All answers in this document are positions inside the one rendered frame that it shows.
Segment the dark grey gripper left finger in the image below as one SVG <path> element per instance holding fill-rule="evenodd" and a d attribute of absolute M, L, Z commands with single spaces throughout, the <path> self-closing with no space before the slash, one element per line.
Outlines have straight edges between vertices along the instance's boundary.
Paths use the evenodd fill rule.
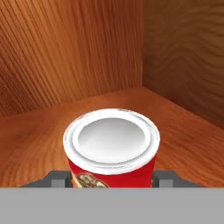
<path fill-rule="evenodd" d="M 24 187 L 72 187 L 72 174 L 70 171 L 50 171 L 42 179 L 36 180 Z"/>

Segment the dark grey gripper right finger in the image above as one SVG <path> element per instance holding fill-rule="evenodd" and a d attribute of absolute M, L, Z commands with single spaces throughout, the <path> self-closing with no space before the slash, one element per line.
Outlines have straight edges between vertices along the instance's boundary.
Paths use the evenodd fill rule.
<path fill-rule="evenodd" d="M 175 171 L 154 171 L 152 177 L 153 187 L 200 187 L 200 185 L 182 179 Z"/>

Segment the red food can white lid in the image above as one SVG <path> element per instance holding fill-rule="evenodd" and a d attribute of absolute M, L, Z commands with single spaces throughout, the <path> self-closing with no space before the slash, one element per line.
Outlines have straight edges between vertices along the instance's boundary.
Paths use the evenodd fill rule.
<path fill-rule="evenodd" d="M 150 187 L 160 145 L 148 117 L 121 108 L 97 109 L 74 119 L 63 135 L 79 188 Z"/>

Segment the wooden cabinet interior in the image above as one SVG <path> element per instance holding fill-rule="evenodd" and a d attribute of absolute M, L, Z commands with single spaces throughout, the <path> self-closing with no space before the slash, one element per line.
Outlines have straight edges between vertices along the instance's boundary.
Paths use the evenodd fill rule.
<path fill-rule="evenodd" d="M 156 167 L 224 187 L 224 0 L 0 0 L 0 187 L 65 170 L 77 116 L 132 109 Z"/>

